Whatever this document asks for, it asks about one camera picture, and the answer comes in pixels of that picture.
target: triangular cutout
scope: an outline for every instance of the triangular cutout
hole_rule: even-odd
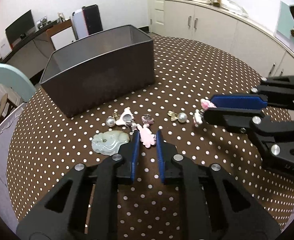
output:
[[[68,180],[65,185],[47,202],[45,208],[57,213],[62,213],[72,186],[72,180]]]
[[[245,199],[244,196],[232,185],[228,180],[223,180],[231,208],[234,212],[242,211],[250,207],[250,203]]]

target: storage box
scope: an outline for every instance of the storage box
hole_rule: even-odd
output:
[[[125,25],[53,52],[40,84],[60,110],[72,117],[154,80],[152,38]]]

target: brown tablecloth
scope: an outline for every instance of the brown tablecloth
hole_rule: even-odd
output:
[[[108,131],[105,120],[114,109],[122,113],[130,107],[136,120],[151,114],[153,133],[162,129],[178,153],[206,166],[222,165],[283,227],[294,205],[294,182],[263,170],[246,135],[192,123],[201,98],[249,91],[259,84],[260,75],[226,52],[186,39],[155,38],[154,59],[154,85],[71,119],[44,90],[36,92],[17,123],[8,156],[8,188],[17,218],[21,220],[76,163],[90,166],[106,158],[92,151],[91,139]],[[188,122],[171,122],[169,110],[185,112]],[[290,119],[286,110],[269,107],[264,112],[276,121]],[[180,239],[178,188],[161,184],[156,148],[141,149],[135,183],[119,187],[119,239]]]

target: blue gripper pad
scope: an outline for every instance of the blue gripper pad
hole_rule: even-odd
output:
[[[133,150],[133,157],[131,160],[131,181],[134,182],[135,180],[135,173],[136,173],[136,163],[138,161],[138,156],[139,156],[139,145],[140,145],[140,134],[139,131],[137,131],[136,133],[134,133],[135,137],[133,138],[133,140],[135,141],[135,146],[134,146],[134,150]]]
[[[162,155],[161,146],[163,144],[163,137],[161,130],[158,130],[156,133],[156,149],[157,149],[157,161],[158,161],[158,170],[159,170],[159,177],[162,183],[165,180],[165,161]]]
[[[214,95],[210,101],[221,108],[259,110],[268,106],[258,95]]]

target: pink toy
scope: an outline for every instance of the pink toy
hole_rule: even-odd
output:
[[[156,145],[156,135],[152,134],[148,127],[148,123],[144,124],[143,127],[140,124],[137,125],[137,128],[140,132],[140,141],[146,148],[150,148],[152,145]]]
[[[205,111],[207,111],[211,107],[216,108],[216,106],[212,102],[206,99],[200,99],[200,103],[202,109],[204,109]]]

